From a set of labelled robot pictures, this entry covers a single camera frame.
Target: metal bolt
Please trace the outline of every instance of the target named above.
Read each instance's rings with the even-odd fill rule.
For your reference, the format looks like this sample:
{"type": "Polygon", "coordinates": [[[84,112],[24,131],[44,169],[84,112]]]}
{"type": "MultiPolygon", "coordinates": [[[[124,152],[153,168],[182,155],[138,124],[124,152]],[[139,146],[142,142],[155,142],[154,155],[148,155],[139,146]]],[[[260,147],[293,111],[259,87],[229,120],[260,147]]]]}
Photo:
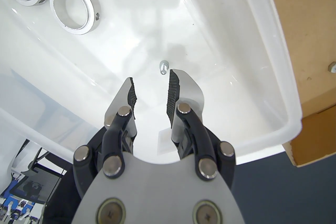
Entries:
{"type": "Polygon", "coordinates": [[[224,156],[227,157],[232,157],[234,155],[234,148],[233,146],[226,142],[226,141],[222,141],[219,145],[221,152],[224,156]]]}
{"type": "Polygon", "coordinates": [[[114,177],[117,175],[122,166],[122,161],[119,156],[108,157],[103,164],[103,172],[107,177],[114,177]]]}
{"type": "Polygon", "coordinates": [[[328,66],[328,71],[331,73],[336,73],[336,61],[330,63],[328,66]]]}
{"type": "Polygon", "coordinates": [[[191,111],[191,107],[187,103],[178,104],[177,109],[182,114],[188,114],[191,111]]]}
{"type": "Polygon", "coordinates": [[[125,222],[125,218],[125,206],[117,198],[110,198],[104,201],[97,212],[98,224],[122,224],[125,222]]]}
{"type": "Polygon", "coordinates": [[[169,63],[168,63],[168,61],[166,61],[166,60],[161,61],[159,68],[160,68],[160,73],[162,75],[167,74],[167,71],[169,69],[169,63]]]}
{"type": "Polygon", "coordinates": [[[111,126],[111,124],[113,122],[113,119],[114,119],[114,115],[110,115],[110,116],[106,117],[105,121],[104,121],[104,126],[106,126],[106,127],[111,126]]]}
{"type": "Polygon", "coordinates": [[[203,177],[212,180],[217,174],[217,164],[211,158],[201,158],[198,162],[199,172],[203,177]]]}
{"type": "Polygon", "coordinates": [[[209,200],[198,202],[193,208],[192,217],[195,224],[222,223],[219,209],[213,202],[209,200]]]}
{"type": "Polygon", "coordinates": [[[73,154],[74,156],[73,158],[77,162],[82,162],[83,160],[86,160],[86,158],[89,156],[89,153],[90,153],[89,147],[86,145],[83,145],[77,148],[77,150],[73,154]]]}
{"type": "Polygon", "coordinates": [[[121,108],[119,108],[118,110],[118,114],[120,116],[127,116],[129,115],[131,112],[131,109],[128,106],[122,106],[121,108]]]}

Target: small metal pin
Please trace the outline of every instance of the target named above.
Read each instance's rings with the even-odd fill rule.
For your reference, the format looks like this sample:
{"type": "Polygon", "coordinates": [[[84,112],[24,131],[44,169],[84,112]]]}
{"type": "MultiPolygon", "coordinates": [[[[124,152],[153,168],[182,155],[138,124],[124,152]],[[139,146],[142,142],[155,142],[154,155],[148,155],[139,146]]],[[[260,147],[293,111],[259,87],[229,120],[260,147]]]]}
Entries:
{"type": "Polygon", "coordinates": [[[217,165],[210,158],[200,159],[198,163],[198,169],[201,175],[208,180],[214,179],[218,174],[217,165]]]}
{"type": "Polygon", "coordinates": [[[108,178],[117,175],[122,166],[122,161],[119,156],[110,156],[103,163],[103,172],[108,178]]]}
{"type": "Polygon", "coordinates": [[[122,106],[121,108],[119,108],[118,110],[118,114],[120,116],[127,116],[129,115],[131,112],[131,109],[128,106],[122,106]]]}
{"type": "Polygon", "coordinates": [[[73,158],[77,162],[82,162],[83,160],[86,160],[86,158],[89,156],[90,149],[88,146],[83,145],[76,149],[75,153],[73,154],[73,158]]]}
{"type": "Polygon", "coordinates": [[[182,114],[188,114],[191,111],[191,107],[187,103],[178,104],[177,109],[182,114]]]}
{"type": "Polygon", "coordinates": [[[160,65],[159,65],[159,68],[160,68],[160,73],[162,75],[167,74],[167,71],[169,69],[169,63],[168,63],[168,61],[166,61],[166,60],[161,61],[160,65]]]}
{"type": "Polygon", "coordinates": [[[232,157],[234,155],[234,148],[230,143],[222,141],[219,147],[221,148],[221,152],[224,156],[232,157]]]}

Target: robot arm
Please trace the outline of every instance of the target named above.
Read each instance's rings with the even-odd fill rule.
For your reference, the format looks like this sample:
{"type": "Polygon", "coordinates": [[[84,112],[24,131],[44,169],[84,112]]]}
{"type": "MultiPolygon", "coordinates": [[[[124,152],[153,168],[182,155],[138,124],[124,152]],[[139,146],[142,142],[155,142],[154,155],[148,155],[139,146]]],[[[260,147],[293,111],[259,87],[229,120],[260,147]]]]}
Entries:
{"type": "Polygon", "coordinates": [[[133,156],[136,95],[127,78],[104,127],[73,157],[81,198],[72,223],[244,223],[231,194],[235,153],[202,123],[201,89],[171,70],[167,114],[180,161],[150,164],[133,156]]]}

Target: cardboard box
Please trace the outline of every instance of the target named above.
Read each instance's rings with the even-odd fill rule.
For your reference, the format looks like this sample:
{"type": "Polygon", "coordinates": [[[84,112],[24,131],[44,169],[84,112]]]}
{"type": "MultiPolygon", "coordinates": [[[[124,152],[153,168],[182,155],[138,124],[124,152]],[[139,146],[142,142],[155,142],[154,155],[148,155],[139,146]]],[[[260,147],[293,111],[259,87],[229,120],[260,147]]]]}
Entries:
{"type": "Polygon", "coordinates": [[[302,105],[301,133],[284,148],[296,166],[336,152],[336,0],[274,0],[302,105]]]}

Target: plastic container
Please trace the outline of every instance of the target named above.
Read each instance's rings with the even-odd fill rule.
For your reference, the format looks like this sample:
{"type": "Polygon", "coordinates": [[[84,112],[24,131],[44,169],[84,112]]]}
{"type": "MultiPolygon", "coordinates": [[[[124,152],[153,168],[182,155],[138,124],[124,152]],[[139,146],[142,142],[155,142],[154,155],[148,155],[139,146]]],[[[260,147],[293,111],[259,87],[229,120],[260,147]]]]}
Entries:
{"type": "MultiPolygon", "coordinates": [[[[99,26],[73,35],[54,21],[47,4],[0,0],[6,140],[18,133],[72,161],[73,151],[103,126],[106,109],[131,76],[138,97],[134,155],[154,163],[177,160],[166,148],[169,75],[160,74],[161,60],[198,83],[203,123],[238,156],[300,132],[299,97],[273,0],[99,2],[99,26]]],[[[70,16],[76,5],[66,3],[70,16]]]]}

